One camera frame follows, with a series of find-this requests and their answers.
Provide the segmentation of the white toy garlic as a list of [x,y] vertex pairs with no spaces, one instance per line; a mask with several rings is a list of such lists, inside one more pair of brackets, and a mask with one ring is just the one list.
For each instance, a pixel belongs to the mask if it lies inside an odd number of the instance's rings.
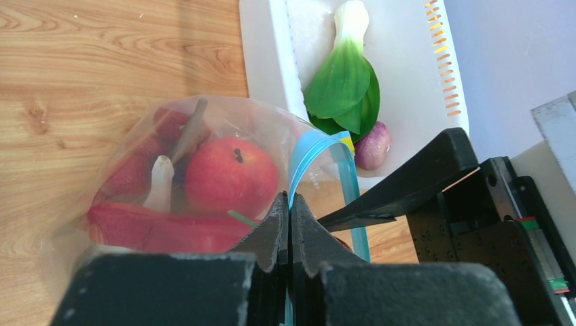
[[169,157],[158,156],[151,170],[150,191],[143,201],[143,207],[160,212],[170,211],[174,175],[175,169]]

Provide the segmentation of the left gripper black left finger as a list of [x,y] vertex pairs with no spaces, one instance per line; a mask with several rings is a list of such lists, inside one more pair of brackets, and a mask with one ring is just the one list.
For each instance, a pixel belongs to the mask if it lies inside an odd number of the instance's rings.
[[110,253],[82,264],[53,325],[288,325],[288,199],[231,251]]

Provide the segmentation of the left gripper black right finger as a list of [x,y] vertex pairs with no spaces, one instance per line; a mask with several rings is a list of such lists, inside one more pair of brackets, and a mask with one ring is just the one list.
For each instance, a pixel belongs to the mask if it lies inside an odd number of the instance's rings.
[[468,263],[371,264],[312,216],[291,206],[296,325],[515,325],[505,285]]

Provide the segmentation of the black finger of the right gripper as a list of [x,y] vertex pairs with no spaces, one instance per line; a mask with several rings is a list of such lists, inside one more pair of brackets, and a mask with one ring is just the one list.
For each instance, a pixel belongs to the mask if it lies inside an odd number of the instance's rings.
[[447,128],[397,170],[344,208],[319,219],[330,232],[394,221],[478,167],[467,133]]

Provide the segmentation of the red toy chili pepper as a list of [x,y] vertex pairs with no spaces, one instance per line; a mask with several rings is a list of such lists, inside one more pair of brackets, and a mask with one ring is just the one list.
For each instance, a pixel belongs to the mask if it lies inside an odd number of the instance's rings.
[[240,242],[259,221],[235,212],[179,215],[101,202],[88,211],[87,224],[90,238],[102,245],[148,253],[221,253]]

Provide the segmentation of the clear zip top bag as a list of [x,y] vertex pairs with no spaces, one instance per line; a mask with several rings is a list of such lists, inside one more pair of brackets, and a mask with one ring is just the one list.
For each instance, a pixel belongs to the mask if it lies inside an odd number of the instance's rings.
[[[350,203],[352,200],[358,198],[359,187],[356,179],[349,133],[324,133],[308,122],[282,109],[269,107],[247,98],[219,96],[197,96],[185,100],[162,103],[161,105],[153,107],[149,114],[127,134],[126,138],[113,153],[110,161],[108,161],[103,170],[101,183],[94,194],[91,205],[82,217],[82,230],[85,231],[90,239],[90,259],[110,253],[174,254],[148,253],[96,243],[90,238],[88,233],[87,213],[92,206],[100,204],[101,202],[122,202],[143,206],[143,201],[146,199],[149,191],[140,198],[130,200],[128,198],[106,196],[101,191],[101,187],[111,175],[115,165],[121,158],[128,154],[128,146],[126,143],[131,139],[135,139],[137,136],[152,132],[152,117],[157,108],[169,103],[180,102],[190,105],[192,108],[189,110],[192,111],[193,107],[196,106],[196,103],[201,98],[206,99],[207,107],[200,123],[200,134],[194,135],[191,131],[185,133],[186,136],[192,139],[185,143],[187,147],[183,150],[183,156],[176,162],[174,162],[172,158],[169,158],[173,163],[175,175],[172,184],[171,208],[167,213],[179,215],[216,215],[193,211],[185,195],[184,179],[187,165],[196,150],[204,143],[215,139],[234,137],[250,141],[266,151],[278,168],[279,182],[276,196],[284,192],[287,194],[288,199],[287,265],[283,270],[283,274],[287,282],[289,297],[289,307],[287,309],[289,313],[288,325],[295,325],[292,302],[293,291],[291,288],[292,237],[290,216],[293,197],[299,195],[298,192],[300,190],[315,190],[318,195],[339,194],[343,197],[345,203]],[[254,220],[259,221],[256,227],[263,223],[272,207],[273,201],[270,203],[268,209],[254,218]]]

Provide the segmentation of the red toy apple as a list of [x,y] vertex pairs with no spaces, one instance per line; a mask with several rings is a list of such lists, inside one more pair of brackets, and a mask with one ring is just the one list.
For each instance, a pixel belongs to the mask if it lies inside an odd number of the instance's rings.
[[277,194],[278,168],[258,145],[225,137],[201,145],[190,158],[184,188],[193,211],[235,211],[250,219],[268,209]]

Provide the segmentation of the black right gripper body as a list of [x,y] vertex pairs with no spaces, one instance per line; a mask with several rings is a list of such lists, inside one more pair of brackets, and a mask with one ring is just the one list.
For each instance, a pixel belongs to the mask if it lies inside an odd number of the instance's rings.
[[495,157],[407,216],[420,262],[490,268],[525,325],[575,324],[575,264],[535,181]]

